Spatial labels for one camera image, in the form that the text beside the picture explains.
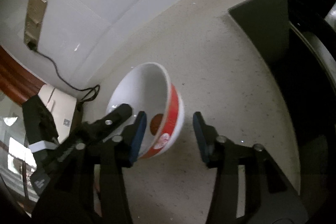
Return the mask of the red and white bowl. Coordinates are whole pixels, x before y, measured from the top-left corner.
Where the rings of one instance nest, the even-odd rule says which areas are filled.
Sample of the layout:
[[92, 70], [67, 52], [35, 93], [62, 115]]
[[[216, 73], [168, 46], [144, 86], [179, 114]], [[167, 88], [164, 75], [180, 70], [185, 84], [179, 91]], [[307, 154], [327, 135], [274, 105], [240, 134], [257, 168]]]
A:
[[134, 67], [115, 88], [105, 113], [109, 114], [122, 103], [133, 109], [133, 116], [124, 125], [132, 124], [138, 112], [146, 113], [139, 159], [161, 155], [178, 139], [185, 107], [181, 94], [161, 64], [143, 63]]

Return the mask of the white floral plate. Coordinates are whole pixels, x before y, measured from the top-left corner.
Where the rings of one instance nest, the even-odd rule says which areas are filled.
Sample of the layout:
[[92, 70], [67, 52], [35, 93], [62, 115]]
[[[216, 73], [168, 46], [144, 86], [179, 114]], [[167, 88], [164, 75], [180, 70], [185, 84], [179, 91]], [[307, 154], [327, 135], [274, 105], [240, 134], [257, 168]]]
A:
[[123, 129], [135, 121], [133, 108], [127, 103], [112, 104], [106, 111], [104, 122], [110, 136], [120, 135]]

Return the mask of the white rice cooker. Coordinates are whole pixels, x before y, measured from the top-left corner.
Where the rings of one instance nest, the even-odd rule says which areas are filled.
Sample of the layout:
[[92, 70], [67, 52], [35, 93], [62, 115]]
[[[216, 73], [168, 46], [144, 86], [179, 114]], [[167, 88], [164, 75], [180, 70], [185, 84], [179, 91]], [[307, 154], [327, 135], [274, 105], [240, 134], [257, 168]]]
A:
[[77, 99], [50, 85], [43, 85], [38, 96], [53, 116], [58, 142], [62, 143], [70, 134]]

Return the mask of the wooden framed glass door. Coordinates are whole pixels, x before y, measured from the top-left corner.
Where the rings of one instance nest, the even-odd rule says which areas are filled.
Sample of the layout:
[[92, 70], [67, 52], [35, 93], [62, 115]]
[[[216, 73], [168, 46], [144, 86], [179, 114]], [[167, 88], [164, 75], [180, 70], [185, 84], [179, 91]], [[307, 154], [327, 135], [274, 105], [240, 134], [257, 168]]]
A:
[[44, 84], [1, 48], [1, 190], [27, 214], [38, 196], [29, 182], [36, 164], [28, 150], [22, 103]]

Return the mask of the dark sink basin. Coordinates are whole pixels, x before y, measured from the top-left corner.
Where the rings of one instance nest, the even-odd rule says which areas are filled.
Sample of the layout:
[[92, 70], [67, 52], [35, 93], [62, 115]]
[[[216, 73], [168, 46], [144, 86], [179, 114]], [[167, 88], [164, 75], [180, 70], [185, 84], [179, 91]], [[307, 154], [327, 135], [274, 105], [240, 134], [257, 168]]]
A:
[[276, 80], [299, 152], [312, 217], [335, 211], [335, 0], [248, 0], [230, 8]]

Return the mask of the beige wall socket strip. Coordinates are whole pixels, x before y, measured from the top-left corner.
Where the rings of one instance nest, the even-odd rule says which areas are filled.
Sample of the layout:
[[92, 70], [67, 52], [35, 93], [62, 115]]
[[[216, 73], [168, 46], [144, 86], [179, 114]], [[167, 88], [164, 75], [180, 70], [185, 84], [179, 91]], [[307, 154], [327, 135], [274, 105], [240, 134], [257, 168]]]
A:
[[37, 50], [46, 9], [47, 0], [28, 1], [25, 18], [24, 43], [30, 50]]

